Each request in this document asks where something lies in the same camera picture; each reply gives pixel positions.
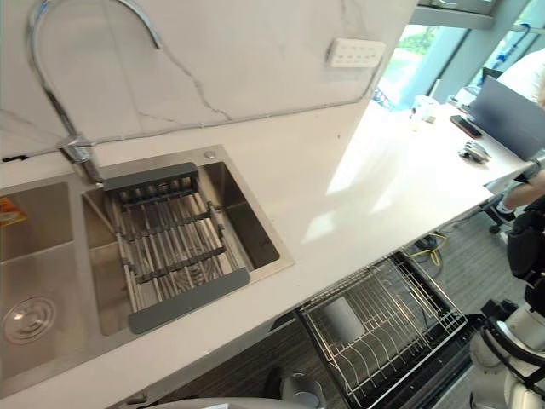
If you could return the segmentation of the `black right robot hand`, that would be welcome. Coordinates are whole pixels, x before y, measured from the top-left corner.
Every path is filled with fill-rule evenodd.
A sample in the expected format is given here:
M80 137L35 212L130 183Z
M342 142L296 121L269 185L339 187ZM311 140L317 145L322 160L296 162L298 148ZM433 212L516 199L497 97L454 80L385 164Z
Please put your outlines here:
M514 277L532 285L544 272L544 214L529 210L508 232L508 262Z

